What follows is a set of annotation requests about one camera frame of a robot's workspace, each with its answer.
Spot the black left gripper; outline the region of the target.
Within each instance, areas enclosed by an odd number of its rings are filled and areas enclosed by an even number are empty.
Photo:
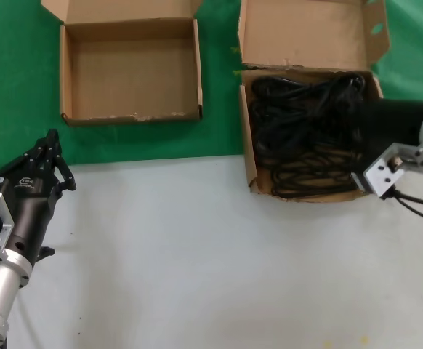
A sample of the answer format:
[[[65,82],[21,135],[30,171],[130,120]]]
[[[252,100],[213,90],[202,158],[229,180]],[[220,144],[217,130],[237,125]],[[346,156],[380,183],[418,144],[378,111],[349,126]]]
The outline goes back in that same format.
[[[49,171],[29,170],[41,165]],[[55,176],[55,169],[62,180]],[[0,168],[0,174],[6,174],[4,178],[11,184],[15,195],[12,208],[14,227],[6,248],[21,254],[34,265],[61,192],[76,190],[73,173],[62,156],[57,130],[50,129],[31,149]]]

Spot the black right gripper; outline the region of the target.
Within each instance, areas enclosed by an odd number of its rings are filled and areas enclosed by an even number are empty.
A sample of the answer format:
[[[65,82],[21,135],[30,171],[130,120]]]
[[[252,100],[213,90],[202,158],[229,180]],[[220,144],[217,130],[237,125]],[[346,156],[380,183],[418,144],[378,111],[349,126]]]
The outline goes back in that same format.
[[[360,105],[355,115],[357,169],[367,169],[393,143],[420,145],[422,122],[423,101],[375,100]]]

